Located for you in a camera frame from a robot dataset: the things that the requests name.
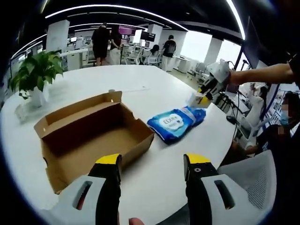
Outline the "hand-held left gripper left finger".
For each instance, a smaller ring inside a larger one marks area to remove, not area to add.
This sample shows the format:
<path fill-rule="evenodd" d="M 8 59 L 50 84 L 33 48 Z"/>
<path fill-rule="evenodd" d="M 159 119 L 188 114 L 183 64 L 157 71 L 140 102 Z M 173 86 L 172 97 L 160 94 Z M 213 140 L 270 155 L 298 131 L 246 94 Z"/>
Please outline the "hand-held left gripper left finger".
<path fill-rule="evenodd" d="M 98 159 L 88 175 L 68 185 L 58 201 L 59 225 L 117 225 L 120 202 L 119 153 Z"/>

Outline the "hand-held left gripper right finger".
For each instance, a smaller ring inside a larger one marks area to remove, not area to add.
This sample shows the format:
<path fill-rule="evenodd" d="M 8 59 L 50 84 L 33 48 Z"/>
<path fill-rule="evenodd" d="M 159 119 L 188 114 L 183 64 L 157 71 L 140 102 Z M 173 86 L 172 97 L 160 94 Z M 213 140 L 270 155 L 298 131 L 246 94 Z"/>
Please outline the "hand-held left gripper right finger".
<path fill-rule="evenodd" d="M 186 196 L 191 225 L 247 225 L 247 193 L 211 161 L 184 154 Z"/>

